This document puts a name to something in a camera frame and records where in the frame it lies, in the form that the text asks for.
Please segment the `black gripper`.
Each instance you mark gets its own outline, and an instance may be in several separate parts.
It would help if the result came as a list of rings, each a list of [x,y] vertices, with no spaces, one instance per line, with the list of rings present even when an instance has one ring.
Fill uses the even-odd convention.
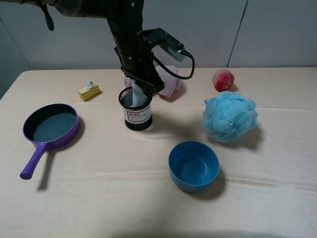
[[[164,89],[153,59],[126,31],[114,32],[115,52],[121,63],[124,75],[136,81],[145,95],[151,95]]]

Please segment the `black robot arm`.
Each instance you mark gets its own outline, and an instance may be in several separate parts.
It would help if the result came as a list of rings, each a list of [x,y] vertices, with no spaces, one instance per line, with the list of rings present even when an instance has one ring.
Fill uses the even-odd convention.
[[[20,0],[18,3],[37,6],[43,12],[50,31],[54,30],[54,23],[48,6],[67,17],[105,18],[125,76],[139,81],[146,95],[164,88],[154,66],[155,57],[143,33],[142,0],[138,0],[135,6],[124,0]]]

